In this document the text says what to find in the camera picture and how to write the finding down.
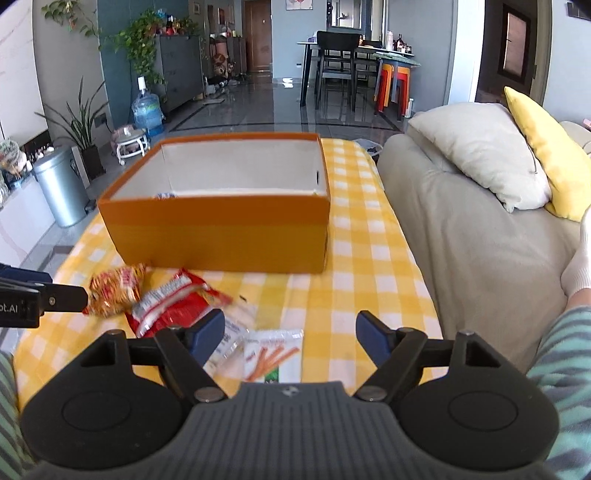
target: silver trash can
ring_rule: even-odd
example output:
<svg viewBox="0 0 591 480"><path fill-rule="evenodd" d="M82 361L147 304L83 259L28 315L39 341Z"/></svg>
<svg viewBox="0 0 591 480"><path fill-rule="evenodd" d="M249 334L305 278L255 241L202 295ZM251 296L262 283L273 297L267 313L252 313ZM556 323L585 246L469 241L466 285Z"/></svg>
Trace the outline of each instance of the silver trash can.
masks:
<svg viewBox="0 0 591 480"><path fill-rule="evenodd" d="M65 228L86 216L88 195L82 180L71 167L71 147L56 148L35 162L33 172L57 224Z"/></svg>

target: white sock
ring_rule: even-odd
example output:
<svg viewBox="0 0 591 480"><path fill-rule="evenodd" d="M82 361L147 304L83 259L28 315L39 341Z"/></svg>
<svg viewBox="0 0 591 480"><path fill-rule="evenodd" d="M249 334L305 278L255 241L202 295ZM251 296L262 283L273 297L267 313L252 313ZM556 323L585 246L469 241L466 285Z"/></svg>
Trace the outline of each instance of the white sock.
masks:
<svg viewBox="0 0 591 480"><path fill-rule="evenodd" d="M579 290L591 288L591 206L581 220L581 241L573 259L560 277L564 293L570 298Z"/></svg>

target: white rolling stool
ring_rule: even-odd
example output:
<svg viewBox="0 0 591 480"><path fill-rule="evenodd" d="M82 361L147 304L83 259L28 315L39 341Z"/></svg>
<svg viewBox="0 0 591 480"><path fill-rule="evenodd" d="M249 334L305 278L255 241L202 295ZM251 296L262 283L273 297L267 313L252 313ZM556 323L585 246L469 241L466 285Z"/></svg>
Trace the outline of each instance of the white rolling stool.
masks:
<svg viewBox="0 0 591 480"><path fill-rule="evenodd" d="M142 129L131 130L124 128L123 133L115 138L115 144L117 145L116 152L119 165L125 165L127 158L137 155L142 155L143 157L150 149L148 137L146 137L146 133Z"/></svg>

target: small potted plant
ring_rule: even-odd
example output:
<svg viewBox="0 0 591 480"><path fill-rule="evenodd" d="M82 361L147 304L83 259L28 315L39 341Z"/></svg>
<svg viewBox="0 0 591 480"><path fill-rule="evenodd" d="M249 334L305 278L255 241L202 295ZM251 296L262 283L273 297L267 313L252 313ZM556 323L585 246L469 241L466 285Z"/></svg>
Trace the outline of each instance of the small potted plant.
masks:
<svg viewBox="0 0 591 480"><path fill-rule="evenodd" d="M79 116L76 116L76 114L70 107L70 104L67 102L66 106L68 108L68 112L72 116L71 120L69 121L65 115L62 115L60 112L58 112L53 107L50 107L46 103L43 104L43 107L45 107L46 110L49 110L52 113L59 116L61 120L52 118L39 112L35 112L35 114L42 116L48 122L58 125L66 131L67 136L58 137L54 140L67 138L68 140L72 140L78 146L78 148L80 149L80 153L82 154L82 160L84 162L84 168L86 170L86 174L88 175L88 179L93 180L105 173L105 169L103 168L103 165L100 163L99 149L96 147L94 139L92 138L92 125L95 122L95 118L98 115L100 115L100 113L106 108L109 102L103 103L93 112L92 102L95 99L96 95L100 92L100 89L103 88L105 82L100 84L100 86L96 89L94 95L90 99L86 100L86 103L82 102L83 84L84 77L82 77L82 79L80 80L80 90L78 91Z"/></svg>

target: metal bolt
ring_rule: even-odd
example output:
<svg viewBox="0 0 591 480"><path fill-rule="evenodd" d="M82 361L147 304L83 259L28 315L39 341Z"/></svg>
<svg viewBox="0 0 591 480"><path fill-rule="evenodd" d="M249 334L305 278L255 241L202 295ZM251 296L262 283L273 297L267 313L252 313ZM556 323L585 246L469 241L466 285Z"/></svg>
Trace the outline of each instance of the metal bolt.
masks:
<svg viewBox="0 0 591 480"><path fill-rule="evenodd" d="M388 396L388 394L382 387L367 385L366 387L361 387L359 389L357 396L365 401L382 401Z"/></svg>
<svg viewBox="0 0 591 480"><path fill-rule="evenodd" d="M224 392L216 387L199 388L194 393L195 399L201 403L215 403L224 398Z"/></svg>

